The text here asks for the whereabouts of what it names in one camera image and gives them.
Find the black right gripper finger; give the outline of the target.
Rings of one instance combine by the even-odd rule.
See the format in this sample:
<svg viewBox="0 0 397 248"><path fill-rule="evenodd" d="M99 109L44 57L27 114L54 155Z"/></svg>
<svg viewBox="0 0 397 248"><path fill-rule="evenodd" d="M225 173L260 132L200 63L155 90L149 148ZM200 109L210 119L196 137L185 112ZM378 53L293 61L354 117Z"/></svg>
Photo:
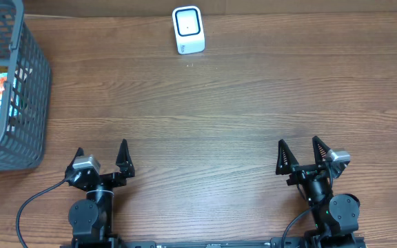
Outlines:
<svg viewBox="0 0 397 248"><path fill-rule="evenodd" d="M318 136L312 138L314 159L316 164L330 161L328 152L331 150Z"/></svg>
<svg viewBox="0 0 397 248"><path fill-rule="evenodd" d="M278 142L278 158L276 162L276 175L291 174L299 163L287 143L281 139Z"/></svg>

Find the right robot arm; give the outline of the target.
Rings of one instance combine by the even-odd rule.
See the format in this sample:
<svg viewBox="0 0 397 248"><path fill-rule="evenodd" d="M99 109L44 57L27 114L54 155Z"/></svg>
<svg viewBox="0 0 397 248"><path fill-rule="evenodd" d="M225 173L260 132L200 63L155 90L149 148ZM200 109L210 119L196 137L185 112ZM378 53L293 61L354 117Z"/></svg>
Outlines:
<svg viewBox="0 0 397 248"><path fill-rule="evenodd" d="M360 201L353 194L334 194L334 181L351 161L349 152L332 149L319 137L312 138L314 163L300 165L288 144L278 142L276 174L288 175L286 183L296 186L308 209L297 215L286 226L279 247L364 247L363 238L356 238L360 215ZM302 237L287 237L290 229L302 217L311 214L315 228Z"/></svg>

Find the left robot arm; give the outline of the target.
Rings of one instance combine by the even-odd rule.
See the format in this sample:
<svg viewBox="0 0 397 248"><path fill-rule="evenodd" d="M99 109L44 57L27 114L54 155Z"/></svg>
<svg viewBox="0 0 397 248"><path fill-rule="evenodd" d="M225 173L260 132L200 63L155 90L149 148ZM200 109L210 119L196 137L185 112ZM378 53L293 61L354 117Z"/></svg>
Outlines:
<svg viewBox="0 0 397 248"><path fill-rule="evenodd" d="M65 171L65 182L85 192L85 198L75 202L68 214L72 226L72 247L123 247L118 234L113 233L113 189L124 187L135 176L128 142L122 140L116 158L119 171L100 173L100 163L93 155L79 148Z"/></svg>

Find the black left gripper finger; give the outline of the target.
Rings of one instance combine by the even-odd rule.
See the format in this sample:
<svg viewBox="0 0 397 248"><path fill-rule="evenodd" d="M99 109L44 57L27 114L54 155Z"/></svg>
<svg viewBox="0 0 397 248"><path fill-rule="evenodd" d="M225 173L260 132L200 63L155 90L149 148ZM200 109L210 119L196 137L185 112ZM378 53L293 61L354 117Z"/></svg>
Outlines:
<svg viewBox="0 0 397 248"><path fill-rule="evenodd" d="M135 168L130 157L128 149L128 142L123 139L119 148L119 153L116 158L116 166L127 178L135 177Z"/></svg>
<svg viewBox="0 0 397 248"><path fill-rule="evenodd" d="M76 154L74 155L74 158L72 159L72 161L65 170L65 179L70 179L74 175L75 169L73 168L73 164L75 162L75 159L83 155L84 155L84 151L81 147L79 147Z"/></svg>

